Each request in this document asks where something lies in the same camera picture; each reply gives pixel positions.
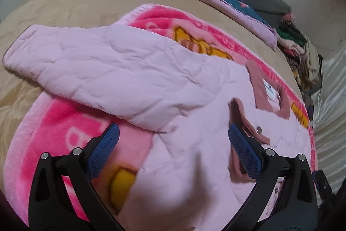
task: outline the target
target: beige bedsheet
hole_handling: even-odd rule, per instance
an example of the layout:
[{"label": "beige bedsheet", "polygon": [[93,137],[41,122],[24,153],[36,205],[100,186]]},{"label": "beige bedsheet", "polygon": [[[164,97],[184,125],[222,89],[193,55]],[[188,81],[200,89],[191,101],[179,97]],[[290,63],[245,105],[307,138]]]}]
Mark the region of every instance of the beige bedsheet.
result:
[{"label": "beige bedsheet", "polygon": [[[28,0],[0,24],[0,56],[2,58],[11,43],[32,24],[85,28],[106,26],[143,3],[176,7],[227,31],[274,67],[300,96],[290,67],[279,50],[274,52],[244,27],[198,0]],[[11,139],[42,89],[36,82],[8,72],[2,63],[0,82],[0,188],[2,189],[2,171]]]}]

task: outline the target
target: quilted fabric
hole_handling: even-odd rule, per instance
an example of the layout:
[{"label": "quilted fabric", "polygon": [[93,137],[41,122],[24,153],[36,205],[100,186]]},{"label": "quilted fabric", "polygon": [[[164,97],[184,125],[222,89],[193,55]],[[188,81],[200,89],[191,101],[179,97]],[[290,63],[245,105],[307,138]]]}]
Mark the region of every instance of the quilted fabric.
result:
[{"label": "quilted fabric", "polygon": [[54,94],[157,132],[120,213],[128,230],[219,231],[238,211],[254,183],[231,180],[228,104],[234,99],[278,154],[303,153],[310,161],[308,131],[292,110],[283,119],[256,108],[245,66],[155,33],[121,24],[32,25],[4,64]]}]

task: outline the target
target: blue gripper pad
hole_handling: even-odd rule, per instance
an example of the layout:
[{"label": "blue gripper pad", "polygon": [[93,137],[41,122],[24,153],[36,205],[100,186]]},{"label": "blue gripper pad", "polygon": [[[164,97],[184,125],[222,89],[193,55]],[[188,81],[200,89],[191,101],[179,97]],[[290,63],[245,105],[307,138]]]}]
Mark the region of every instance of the blue gripper pad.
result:
[{"label": "blue gripper pad", "polygon": [[104,164],[119,140],[120,130],[113,124],[88,158],[86,177],[90,181],[99,176]]},{"label": "blue gripper pad", "polygon": [[228,138],[237,152],[243,167],[252,179],[257,180],[262,170],[262,163],[244,134],[235,124],[231,124],[228,128]]}]

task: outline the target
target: green clothing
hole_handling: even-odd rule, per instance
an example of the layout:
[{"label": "green clothing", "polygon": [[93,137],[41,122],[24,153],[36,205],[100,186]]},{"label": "green clothing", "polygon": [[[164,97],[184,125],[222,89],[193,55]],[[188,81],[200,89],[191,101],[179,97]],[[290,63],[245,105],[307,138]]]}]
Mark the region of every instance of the green clothing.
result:
[{"label": "green clothing", "polygon": [[283,39],[290,39],[290,40],[293,40],[296,44],[298,44],[300,47],[304,48],[305,44],[300,41],[300,40],[297,40],[295,39],[293,36],[291,36],[290,34],[288,33],[284,33],[283,31],[281,31],[280,29],[277,29],[276,30],[277,33],[283,38]]}]

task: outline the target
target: pink fabric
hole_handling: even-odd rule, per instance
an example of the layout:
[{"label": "pink fabric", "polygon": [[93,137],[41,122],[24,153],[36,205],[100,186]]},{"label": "pink fabric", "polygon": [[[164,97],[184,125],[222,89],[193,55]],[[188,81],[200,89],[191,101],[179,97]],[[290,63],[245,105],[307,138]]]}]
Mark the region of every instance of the pink fabric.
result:
[{"label": "pink fabric", "polygon": [[[254,96],[256,101],[256,108],[261,110],[266,110],[268,112],[275,112],[279,117],[284,119],[290,118],[290,102],[288,100],[287,94],[284,88],[279,85],[276,81],[267,77],[261,69],[258,68],[258,65],[255,61],[249,60],[245,64],[247,70],[250,74],[251,84],[254,88]],[[280,110],[274,111],[267,99],[267,92],[263,81],[267,81],[278,93],[280,97]]]},{"label": "pink fabric", "polygon": [[305,53],[305,49],[296,44],[293,40],[283,39],[279,35],[277,35],[277,41],[284,48],[291,50],[294,52],[295,56],[300,58],[300,55]]},{"label": "pink fabric", "polygon": [[[232,59],[235,54],[242,62],[253,59],[289,90],[232,36],[190,14],[157,5],[142,6],[120,23],[144,25],[168,36],[181,28],[173,29],[174,24],[185,23],[185,31],[193,34],[190,39],[205,54],[119,23],[92,29],[33,25],[3,61],[8,69],[37,80],[56,95],[158,132],[119,214],[126,229],[176,231],[195,226],[219,231],[232,218],[254,186],[234,179],[229,171],[227,131],[236,115],[230,116],[228,104],[235,99],[242,102],[249,124],[262,128],[278,154],[303,153],[310,162],[309,131],[292,110],[284,119],[275,111],[258,109],[247,68],[229,58],[208,56],[222,57],[229,49]],[[288,97],[298,100],[289,93]],[[269,215],[276,197],[273,193],[262,218]]]},{"label": "pink fabric", "polygon": [[252,32],[254,35],[259,37],[263,42],[271,47],[273,50],[276,48],[276,35],[272,29],[270,29],[265,24],[261,23],[260,21],[253,19],[252,17],[241,13],[240,11],[236,10],[231,6],[229,3],[227,3],[224,0],[200,0],[223,14],[227,15],[234,21],[236,21],[238,24],[245,27],[247,30]]},{"label": "pink fabric", "polygon": [[[103,184],[104,172],[119,165],[137,171],[149,152],[153,133],[71,100],[46,92],[39,96],[13,137],[4,167],[6,198],[26,224],[32,178],[40,155],[49,152],[59,156],[84,147],[112,121],[119,125],[120,139],[103,172],[93,181],[101,196],[108,190]],[[65,178],[65,184],[77,215],[88,220],[69,179]],[[107,204],[108,198],[101,198]]]},{"label": "pink fabric", "polygon": [[281,76],[275,70],[264,63],[256,54],[248,49],[241,42],[225,31],[200,20],[193,15],[178,10],[176,8],[163,5],[144,4],[136,8],[133,12],[125,15],[119,23],[138,27],[147,31],[158,33],[169,37],[184,46],[184,40],[198,42],[195,46],[189,48],[191,51],[197,51],[208,55],[227,56],[239,64],[245,65],[248,60],[253,60],[260,67],[262,72],[271,80],[273,86],[282,87],[287,94],[290,108],[293,109],[296,118],[308,129],[311,145],[311,170],[317,169],[317,154],[314,143],[314,133],[305,109],[304,103],[294,94],[292,89],[285,83]]},{"label": "pink fabric", "polygon": [[287,54],[293,56],[293,57],[296,57],[296,56],[297,56],[297,54],[296,54],[295,52],[293,52],[293,50],[289,50],[289,49],[285,48],[283,51],[284,51],[285,53],[287,53]]}]

